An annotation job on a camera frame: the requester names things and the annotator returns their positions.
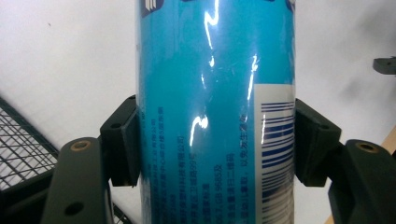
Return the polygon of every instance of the brass screw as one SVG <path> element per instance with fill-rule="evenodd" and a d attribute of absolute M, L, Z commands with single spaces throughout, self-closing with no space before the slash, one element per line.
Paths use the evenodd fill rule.
<path fill-rule="evenodd" d="M 87 148 L 89 148 L 91 146 L 91 142 L 87 141 L 87 140 L 82 140 L 82 141 L 78 141 L 75 142 L 70 149 L 72 149 L 73 151 L 83 151 Z"/>
<path fill-rule="evenodd" d="M 359 142 L 356 144 L 356 147 L 360 150 L 363 150 L 363 151 L 369 152 L 369 153 L 378 153 L 379 152 L 378 147 L 368 144 L 368 143 Z"/>

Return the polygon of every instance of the white background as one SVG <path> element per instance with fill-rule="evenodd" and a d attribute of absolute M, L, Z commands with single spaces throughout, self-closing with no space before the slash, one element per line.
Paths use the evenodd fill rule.
<path fill-rule="evenodd" d="M 297 97 L 343 129 L 381 144 L 396 124 L 396 1 L 298 1 Z M 134 0 L 0 0 L 0 95 L 58 148 L 99 127 L 135 93 Z M 139 222 L 138 189 L 114 201 Z M 296 181 L 295 223 L 323 223 L 327 189 Z"/>

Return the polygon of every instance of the black bracket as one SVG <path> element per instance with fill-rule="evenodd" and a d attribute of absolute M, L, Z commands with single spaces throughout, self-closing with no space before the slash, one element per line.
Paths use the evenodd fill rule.
<path fill-rule="evenodd" d="M 339 143 L 341 130 L 296 101 L 295 171 L 308 187 L 332 180 L 335 223 L 394 223 L 396 161 L 382 147 L 361 140 Z"/>
<path fill-rule="evenodd" d="M 396 57 L 374 59 L 373 68 L 384 75 L 396 75 Z"/>
<path fill-rule="evenodd" d="M 61 150 L 42 224 L 113 223 L 108 179 L 135 186 L 140 174 L 136 99 L 126 99 L 100 129 Z"/>

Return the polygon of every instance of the blue cylindrical container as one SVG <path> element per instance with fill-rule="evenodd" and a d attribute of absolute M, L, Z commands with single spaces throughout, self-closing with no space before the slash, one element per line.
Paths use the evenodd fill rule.
<path fill-rule="evenodd" d="M 290 0 L 141 0 L 144 223 L 292 223 Z"/>

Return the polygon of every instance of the wire mesh basket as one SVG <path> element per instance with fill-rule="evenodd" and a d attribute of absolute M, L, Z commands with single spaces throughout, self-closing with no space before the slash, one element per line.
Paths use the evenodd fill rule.
<path fill-rule="evenodd" d="M 0 97 L 0 190 L 54 168 L 59 151 Z M 113 204 L 114 223 L 132 223 Z"/>

